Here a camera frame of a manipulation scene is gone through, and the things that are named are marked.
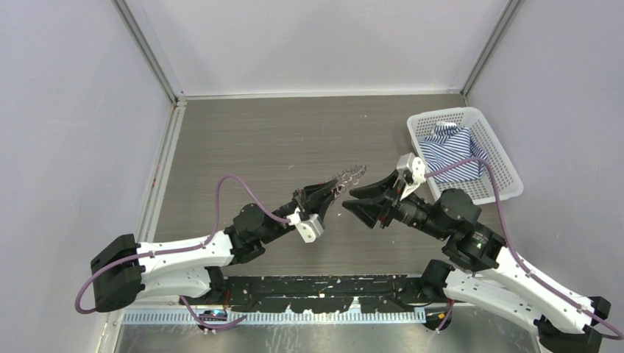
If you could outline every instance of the purple cable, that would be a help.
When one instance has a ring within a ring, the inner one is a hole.
[[[453,307],[455,306],[455,301],[454,300],[450,300],[449,301],[449,310],[447,311],[447,315],[444,316],[444,318],[442,319],[442,322],[440,323],[440,325],[438,325],[438,328],[436,328],[436,332],[440,333],[440,330],[442,329],[442,327],[444,327],[444,324],[447,323],[447,320],[450,316],[450,314],[453,312]]]
[[[425,178],[431,178],[434,177],[438,174],[442,174],[445,173],[451,169],[457,168],[460,165],[463,165],[465,163],[470,163],[470,162],[479,162],[479,163],[483,163],[483,165],[486,167],[487,171],[488,171],[488,175],[489,175],[489,179],[490,182],[492,183],[492,188],[494,189],[494,198],[496,199],[496,209],[498,211],[498,218],[500,219],[500,226],[503,229],[503,237],[505,238],[505,240],[507,241],[507,247],[509,247],[509,251],[511,252],[511,256],[514,258],[514,260],[516,260],[516,263],[520,266],[520,268],[526,272],[526,274],[528,276],[530,276],[532,279],[535,280],[535,282],[538,282],[542,287],[546,288],[547,290],[549,290],[552,294],[555,294],[557,297],[563,299],[566,303],[572,305],[574,308],[576,308],[576,310],[580,310],[582,313],[584,313],[585,315],[589,316],[590,318],[596,320],[596,322],[602,324],[604,327],[606,327],[607,329],[610,329],[615,335],[603,335],[604,338],[608,338],[610,340],[624,340],[624,334],[619,331],[615,326],[611,325],[609,322],[606,322],[606,320],[602,319],[600,316],[588,311],[587,309],[583,309],[582,306],[575,302],[574,300],[572,300],[571,298],[568,298],[568,296],[566,296],[565,294],[563,294],[562,292],[560,292],[559,290],[557,290],[556,288],[554,288],[553,286],[549,285],[548,283],[546,283],[546,281],[544,281],[543,279],[539,278],[538,276],[536,276],[535,274],[531,273],[531,270],[529,269],[529,267],[527,267],[527,265],[525,265],[525,263],[523,261],[521,261],[520,256],[518,255],[518,252],[516,251],[516,247],[514,246],[514,243],[511,242],[511,237],[509,236],[509,231],[507,230],[507,225],[505,224],[505,215],[503,213],[503,206],[500,202],[500,195],[498,193],[498,185],[496,184],[496,179],[494,178],[494,172],[492,172],[492,168],[489,166],[489,164],[481,159],[481,158],[468,158],[462,161],[459,161],[457,163],[453,163],[447,167],[444,167],[443,169],[440,169],[438,171],[432,171],[431,173],[427,173],[425,174]]]
[[[211,234],[206,238],[206,240],[202,241],[201,243],[195,245],[195,246],[187,246],[185,248],[178,248],[178,249],[169,249],[169,250],[160,250],[160,251],[156,251],[156,252],[146,252],[143,254],[135,254],[135,255],[130,255],[130,256],[126,256],[124,258],[121,258],[117,261],[113,261],[111,263],[109,263],[108,265],[100,268],[98,271],[96,271],[95,274],[93,274],[93,276],[89,277],[89,279],[87,279],[87,282],[85,282],[84,285],[82,285],[82,287],[78,290],[78,295],[76,295],[76,300],[74,300],[74,308],[76,309],[76,311],[80,314],[91,314],[91,313],[95,313],[96,309],[83,309],[80,306],[80,302],[82,301],[82,297],[85,295],[85,292],[87,291],[87,288],[89,288],[89,286],[91,285],[91,283],[93,283],[93,281],[96,280],[96,278],[100,277],[104,272],[110,270],[111,268],[117,266],[117,265],[121,265],[122,263],[127,263],[129,261],[134,261],[134,260],[138,260],[138,259],[142,259],[144,257],[154,257],[154,256],[158,256],[158,255],[166,255],[166,254],[179,254],[181,252],[192,252],[193,250],[197,250],[197,249],[201,249],[204,246],[206,246],[207,244],[209,244],[209,242],[212,241],[212,239],[214,238],[218,228],[219,228],[219,192],[221,190],[221,184],[223,184],[223,182],[226,179],[234,179],[236,180],[239,184],[241,184],[241,186],[245,189],[245,191],[249,194],[249,196],[251,196],[251,198],[254,200],[254,202],[258,205],[258,207],[262,210],[262,212],[264,212],[268,217],[270,217],[272,220],[282,223],[282,224],[288,224],[290,223],[290,221],[286,218],[280,218],[277,217],[276,215],[274,215],[273,213],[269,212],[266,207],[264,207],[260,201],[258,201],[258,198],[254,195],[254,193],[251,191],[251,189],[249,188],[249,186],[247,185],[247,183],[245,183],[245,181],[240,178],[239,176],[235,175],[235,174],[225,174],[224,176],[221,177],[221,179],[219,179],[219,181],[216,183],[216,190],[215,190],[215,221],[214,221],[214,226],[213,226],[213,231],[211,232]],[[197,314],[193,311],[193,309],[191,308],[191,306],[188,304],[188,301],[186,300],[186,298],[184,298],[183,296],[180,296],[180,299],[182,299],[182,302],[184,303],[184,305],[186,306],[186,308],[188,309],[188,311],[191,313],[191,315],[195,318],[195,320],[201,324],[202,326],[208,328],[208,329],[214,329],[217,332],[218,331],[225,331],[226,329],[230,329],[232,327],[234,327],[236,324],[238,324],[239,322],[243,321],[246,316],[243,316],[241,318],[238,318],[228,324],[223,324],[223,325],[218,325],[218,326],[209,326],[207,325],[203,320],[201,320]]]

